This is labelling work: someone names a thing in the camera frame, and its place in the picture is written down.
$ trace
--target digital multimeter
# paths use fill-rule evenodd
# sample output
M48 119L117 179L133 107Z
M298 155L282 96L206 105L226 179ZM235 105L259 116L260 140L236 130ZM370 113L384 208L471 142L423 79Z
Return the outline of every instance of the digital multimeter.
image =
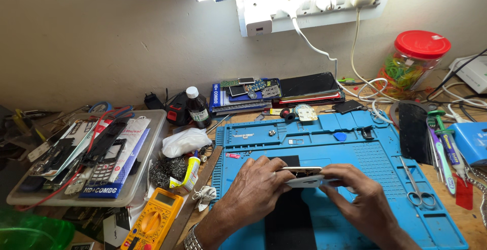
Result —
M181 205L183 197L157 188L120 249L159 250Z

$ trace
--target plastic jar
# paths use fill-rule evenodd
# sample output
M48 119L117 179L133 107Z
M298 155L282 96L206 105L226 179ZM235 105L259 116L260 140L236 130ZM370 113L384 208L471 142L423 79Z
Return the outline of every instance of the plastic jar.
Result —
M409 30L399 34L377 74L387 79L382 92L399 100L411 99L450 48L448 39L433 32ZM381 90L386 82L374 84Z

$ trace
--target bottle label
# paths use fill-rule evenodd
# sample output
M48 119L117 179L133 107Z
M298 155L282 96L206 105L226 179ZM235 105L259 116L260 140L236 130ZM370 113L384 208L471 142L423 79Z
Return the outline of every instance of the bottle label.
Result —
M193 118L193 120L195 120L196 122L204 121L204 120L208 119L208 117L209 117L208 110L206 110L206 109L204 109L201 112L196 112L196 113L190 112L189 114L191 114L191 118Z

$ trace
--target wristwatch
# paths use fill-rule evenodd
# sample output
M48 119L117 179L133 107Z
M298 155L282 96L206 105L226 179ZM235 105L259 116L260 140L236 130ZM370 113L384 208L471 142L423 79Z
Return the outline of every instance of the wristwatch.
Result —
M195 224L193 227L191 227L188 234L186 235L186 238L183 240L185 250L203 250L200 243L196 239L196 236L194 235L194 228L197 225L198 224Z

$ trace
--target scissors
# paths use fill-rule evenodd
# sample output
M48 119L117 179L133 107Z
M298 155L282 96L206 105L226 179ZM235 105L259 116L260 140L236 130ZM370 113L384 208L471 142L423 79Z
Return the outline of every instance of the scissors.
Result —
M404 171L408 175L408 178L409 178L409 180L411 181L411 184L412 184L412 188L414 189L414 191L408 192L408 195L407 196L408 196L409 201L412 204L416 205L416 206L420 206L422 203L424 203L427 206L434 206L436 204L436 200L433 197L433 195L431 195L430 193L427 193L427 192L421 192L421 191L419 191L419 188L416 185L416 182L412 178L411 171L409 171L409 167L406 166L406 164L402 160L402 157L401 156L399 156L399 158L401 159L401 163L402 163L402 166L404 167ZM414 197L417 197L419 199L419 203L413 201ZM426 198L426 197L432 198L433 199L433 204L426 203L423 200L423 198Z

